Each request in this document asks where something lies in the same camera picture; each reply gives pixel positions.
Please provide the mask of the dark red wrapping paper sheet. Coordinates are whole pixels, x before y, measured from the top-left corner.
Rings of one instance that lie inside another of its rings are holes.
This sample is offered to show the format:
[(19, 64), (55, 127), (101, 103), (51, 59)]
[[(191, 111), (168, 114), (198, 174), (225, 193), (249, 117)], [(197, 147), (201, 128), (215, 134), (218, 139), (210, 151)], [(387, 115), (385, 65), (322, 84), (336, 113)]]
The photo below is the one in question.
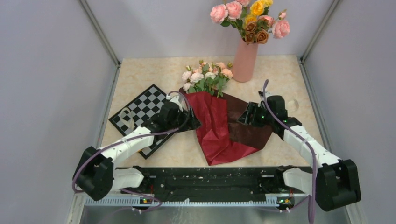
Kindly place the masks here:
[(263, 149), (272, 129), (246, 126), (237, 119), (248, 103), (224, 94), (212, 96), (207, 92), (180, 92), (188, 99), (201, 126), (196, 129), (198, 143), (208, 165), (231, 163)]

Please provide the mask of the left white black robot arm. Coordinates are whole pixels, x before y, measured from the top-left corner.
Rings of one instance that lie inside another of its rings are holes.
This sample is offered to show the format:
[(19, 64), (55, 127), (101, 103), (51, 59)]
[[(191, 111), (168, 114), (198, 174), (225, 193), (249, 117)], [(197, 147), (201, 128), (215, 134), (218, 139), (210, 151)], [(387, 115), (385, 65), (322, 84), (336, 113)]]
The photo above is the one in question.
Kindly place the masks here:
[(191, 106), (184, 109), (181, 103), (168, 101), (158, 113), (129, 135), (99, 149), (86, 148), (72, 177), (72, 189), (76, 193), (86, 193), (95, 201), (104, 198), (114, 189), (134, 188), (137, 192), (144, 193), (150, 186), (148, 178), (139, 170), (130, 168), (119, 171), (121, 177), (116, 179), (116, 166), (151, 146), (157, 136), (196, 130), (200, 125)]

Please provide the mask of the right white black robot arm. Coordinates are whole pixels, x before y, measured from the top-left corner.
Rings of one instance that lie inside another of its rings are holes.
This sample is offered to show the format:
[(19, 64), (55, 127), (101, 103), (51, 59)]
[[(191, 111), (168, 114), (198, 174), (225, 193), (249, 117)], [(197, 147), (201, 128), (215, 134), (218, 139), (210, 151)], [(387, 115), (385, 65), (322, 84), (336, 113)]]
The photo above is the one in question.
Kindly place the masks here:
[(274, 134), (291, 145), (312, 168), (312, 172), (284, 167), (274, 179), (279, 192), (290, 188), (313, 196), (324, 211), (331, 211), (361, 201), (361, 189), (356, 163), (343, 160), (319, 144), (295, 117), (290, 117), (282, 96), (250, 102), (239, 123), (254, 127), (270, 127)]

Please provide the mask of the red paper flower bouquet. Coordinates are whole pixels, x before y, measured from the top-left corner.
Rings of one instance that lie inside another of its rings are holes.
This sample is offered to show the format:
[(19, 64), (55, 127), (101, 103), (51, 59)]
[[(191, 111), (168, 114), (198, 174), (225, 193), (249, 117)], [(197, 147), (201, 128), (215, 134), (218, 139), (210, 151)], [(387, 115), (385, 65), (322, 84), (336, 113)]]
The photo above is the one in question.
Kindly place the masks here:
[(197, 68), (188, 65), (182, 74), (182, 89), (186, 93), (204, 91), (217, 98), (223, 97), (226, 84), (233, 78), (232, 67), (232, 63), (208, 63), (203, 60), (199, 61)]

